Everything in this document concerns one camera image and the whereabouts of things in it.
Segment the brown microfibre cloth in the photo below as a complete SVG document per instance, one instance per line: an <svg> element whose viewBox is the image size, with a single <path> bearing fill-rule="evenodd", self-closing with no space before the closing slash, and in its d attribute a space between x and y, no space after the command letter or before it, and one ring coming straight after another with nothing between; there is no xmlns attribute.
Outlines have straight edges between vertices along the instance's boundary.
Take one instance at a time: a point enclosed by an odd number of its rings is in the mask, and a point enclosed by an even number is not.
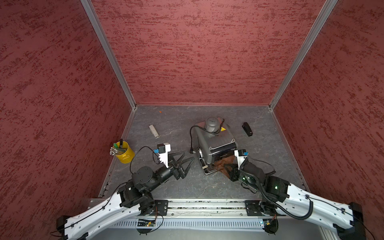
<svg viewBox="0 0 384 240"><path fill-rule="evenodd" d="M227 178L231 178L238 164L233 158L225 158L215 162L214 169L223 173Z"/></svg>

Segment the grey steel coffee machine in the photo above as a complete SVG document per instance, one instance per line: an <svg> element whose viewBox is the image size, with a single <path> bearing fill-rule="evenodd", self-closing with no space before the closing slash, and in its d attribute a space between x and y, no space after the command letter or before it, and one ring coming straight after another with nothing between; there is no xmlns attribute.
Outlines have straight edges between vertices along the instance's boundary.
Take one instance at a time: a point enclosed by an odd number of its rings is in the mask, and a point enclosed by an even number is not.
<svg viewBox="0 0 384 240"><path fill-rule="evenodd" d="M227 158L238 148L229 126L222 117L209 117L190 128L190 153L197 154L206 175L212 174L215 162Z"/></svg>

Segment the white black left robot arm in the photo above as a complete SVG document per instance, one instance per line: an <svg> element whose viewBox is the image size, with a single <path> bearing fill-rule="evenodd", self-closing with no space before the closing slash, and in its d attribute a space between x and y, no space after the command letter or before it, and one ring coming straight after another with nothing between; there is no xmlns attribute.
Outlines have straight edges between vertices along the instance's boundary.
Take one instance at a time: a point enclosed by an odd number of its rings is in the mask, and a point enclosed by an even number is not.
<svg viewBox="0 0 384 240"><path fill-rule="evenodd" d="M61 216L51 234L60 240L90 240L103 230L125 218L149 215L156 210L152 191L170 178L184 179L195 157L184 153L169 154L170 165L156 171L144 166L132 178L120 184L116 191L100 204L77 216Z"/></svg>

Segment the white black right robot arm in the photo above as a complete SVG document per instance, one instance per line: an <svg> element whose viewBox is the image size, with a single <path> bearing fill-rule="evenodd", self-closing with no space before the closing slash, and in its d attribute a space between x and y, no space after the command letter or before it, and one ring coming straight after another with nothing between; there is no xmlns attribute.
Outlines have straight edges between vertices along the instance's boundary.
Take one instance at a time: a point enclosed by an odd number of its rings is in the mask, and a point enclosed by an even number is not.
<svg viewBox="0 0 384 240"><path fill-rule="evenodd" d="M221 164L217 170L252 193L260 193L258 210L266 216L289 216L326 228L341 240L365 240L361 205L343 204L309 193L296 185L265 173L249 161L242 165Z"/></svg>

